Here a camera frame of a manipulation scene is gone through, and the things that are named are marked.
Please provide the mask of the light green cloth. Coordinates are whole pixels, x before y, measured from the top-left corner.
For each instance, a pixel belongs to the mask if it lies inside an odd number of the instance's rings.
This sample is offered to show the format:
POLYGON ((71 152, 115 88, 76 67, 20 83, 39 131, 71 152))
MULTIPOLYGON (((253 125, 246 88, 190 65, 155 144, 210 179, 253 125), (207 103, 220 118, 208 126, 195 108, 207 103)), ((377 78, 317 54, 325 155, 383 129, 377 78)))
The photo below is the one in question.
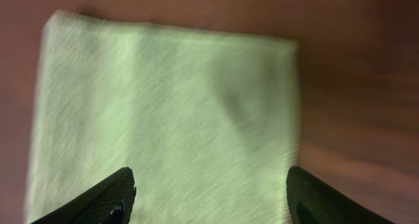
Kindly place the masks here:
POLYGON ((128 166, 132 223, 287 223, 297 50, 290 39, 55 12, 43 28, 25 221, 128 166))

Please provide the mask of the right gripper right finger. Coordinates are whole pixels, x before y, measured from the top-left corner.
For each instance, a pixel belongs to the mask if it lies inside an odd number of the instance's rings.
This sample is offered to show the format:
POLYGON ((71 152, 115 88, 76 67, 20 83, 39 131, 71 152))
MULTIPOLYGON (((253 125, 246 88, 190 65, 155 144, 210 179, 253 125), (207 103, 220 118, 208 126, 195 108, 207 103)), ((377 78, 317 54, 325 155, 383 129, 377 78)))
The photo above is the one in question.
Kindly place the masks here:
POLYGON ((290 167, 286 191, 293 224, 393 224, 299 166, 290 167))

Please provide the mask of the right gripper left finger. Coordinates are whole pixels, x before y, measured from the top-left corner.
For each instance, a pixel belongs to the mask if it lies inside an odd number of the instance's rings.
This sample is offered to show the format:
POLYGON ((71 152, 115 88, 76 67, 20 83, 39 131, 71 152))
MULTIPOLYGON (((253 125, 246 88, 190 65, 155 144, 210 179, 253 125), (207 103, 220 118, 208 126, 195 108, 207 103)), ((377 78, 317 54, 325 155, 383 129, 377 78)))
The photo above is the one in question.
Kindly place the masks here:
POLYGON ((135 197, 133 171, 123 167, 33 224, 129 224, 135 197))

